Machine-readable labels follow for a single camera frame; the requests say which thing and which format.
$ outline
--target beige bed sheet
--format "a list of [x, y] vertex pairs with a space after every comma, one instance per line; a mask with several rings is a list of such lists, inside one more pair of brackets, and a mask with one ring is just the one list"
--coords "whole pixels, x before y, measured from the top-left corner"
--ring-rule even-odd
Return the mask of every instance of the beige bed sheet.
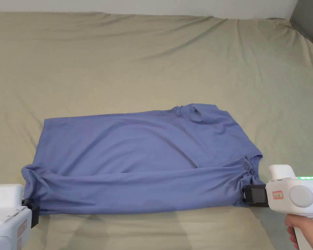
[[[211, 103], [270, 164], [313, 175], [313, 44], [281, 19], [0, 13], [0, 184], [21, 183], [43, 120]], [[209, 208], [42, 216], [26, 250], [293, 249], [283, 214]]]

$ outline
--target gray headboard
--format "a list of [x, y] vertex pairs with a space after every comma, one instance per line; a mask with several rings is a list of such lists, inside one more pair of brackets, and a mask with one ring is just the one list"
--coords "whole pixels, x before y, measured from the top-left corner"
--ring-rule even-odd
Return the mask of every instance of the gray headboard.
[[313, 42], [313, 0], [298, 0], [290, 21], [295, 29]]

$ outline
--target green led light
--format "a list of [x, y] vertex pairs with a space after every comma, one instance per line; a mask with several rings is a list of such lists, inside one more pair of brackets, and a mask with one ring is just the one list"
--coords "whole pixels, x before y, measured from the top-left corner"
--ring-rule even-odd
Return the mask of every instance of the green led light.
[[313, 180], [313, 176], [302, 176], [302, 177], [298, 177], [298, 179], [301, 179], [301, 180]]

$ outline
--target white wall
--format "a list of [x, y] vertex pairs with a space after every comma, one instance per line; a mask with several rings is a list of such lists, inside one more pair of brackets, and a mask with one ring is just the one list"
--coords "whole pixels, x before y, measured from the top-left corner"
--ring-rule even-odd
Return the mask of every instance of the white wall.
[[106, 12], [289, 19], [297, 0], [0, 0], [0, 11]]

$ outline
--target red label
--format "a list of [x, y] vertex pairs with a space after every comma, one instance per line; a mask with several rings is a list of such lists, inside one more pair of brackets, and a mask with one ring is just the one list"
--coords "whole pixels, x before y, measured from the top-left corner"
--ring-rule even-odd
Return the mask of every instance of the red label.
[[276, 200], [280, 200], [280, 199], [284, 199], [284, 196], [283, 196], [283, 192], [282, 191], [275, 191], [275, 192], [272, 192], [272, 197]]
[[22, 238], [19, 238], [19, 241], [17, 242], [17, 250], [22, 249]]
[[22, 225], [21, 225], [21, 226], [18, 228], [18, 230], [17, 230], [17, 237], [20, 237], [20, 236], [21, 236], [21, 234], [24, 232], [24, 230], [26, 230], [27, 225], [28, 225], [28, 222], [27, 222], [27, 220], [25, 220], [25, 221], [22, 223]]

